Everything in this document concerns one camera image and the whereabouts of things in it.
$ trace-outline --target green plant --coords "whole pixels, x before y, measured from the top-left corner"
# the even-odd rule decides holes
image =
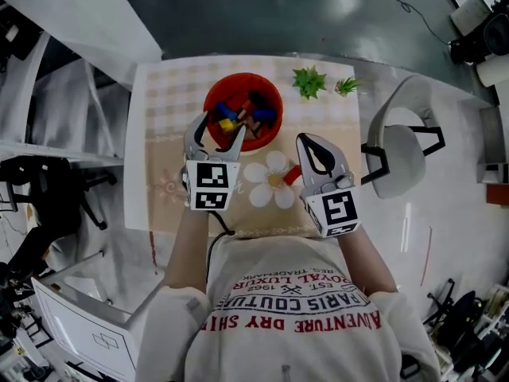
[[[327,74],[319,74],[314,66],[312,68],[294,69],[293,71],[295,72],[293,86],[299,87],[301,96],[304,96],[307,100],[311,96],[318,99],[318,91],[325,91],[325,77]]]
[[[334,92],[339,93],[341,96],[345,97],[350,92],[353,92],[360,85],[360,81],[355,77],[350,76],[349,78],[338,80],[336,86],[334,87]]]

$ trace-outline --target white t-shirt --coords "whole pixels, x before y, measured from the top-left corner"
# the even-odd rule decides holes
[[[399,381],[402,354],[439,381],[425,330],[400,293],[367,298],[337,246],[294,236],[212,253],[207,295],[163,287],[151,302],[137,382]]]

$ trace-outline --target black and white marker cube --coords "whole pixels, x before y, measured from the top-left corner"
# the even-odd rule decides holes
[[[238,162],[188,160],[185,167],[191,209],[224,211],[228,208],[239,173]]]
[[[356,187],[337,189],[331,193],[312,195],[305,199],[305,210],[313,219],[321,236],[343,235],[359,225]]]

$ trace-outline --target white flower decoration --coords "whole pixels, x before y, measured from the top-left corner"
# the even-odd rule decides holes
[[[253,206],[262,208],[272,199],[281,209],[291,208],[295,202],[295,194],[283,181],[288,173],[288,159],[281,151],[271,151],[266,157],[267,167],[260,163],[252,162],[244,169],[244,177],[254,183],[258,183],[249,194],[249,201]]]

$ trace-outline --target beige tablecloth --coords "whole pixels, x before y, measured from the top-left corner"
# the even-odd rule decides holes
[[[327,91],[318,99],[301,98],[292,87],[293,69],[315,65],[326,73]],[[282,234],[314,236],[314,224],[298,198],[302,181],[288,186],[282,180],[298,163],[295,138],[306,132],[335,143],[345,153],[360,183],[360,133],[357,95],[337,95],[339,78],[353,76],[347,65],[288,57],[217,56],[167,60],[146,68],[146,182],[151,230],[175,232],[184,208],[185,191],[179,171],[184,165],[183,134],[203,111],[212,85],[227,75],[253,72],[270,80],[283,101],[283,123],[278,136],[260,150],[241,154],[241,169],[224,220],[238,236]],[[208,133],[204,145],[215,148]],[[222,232],[211,220],[210,232]]]

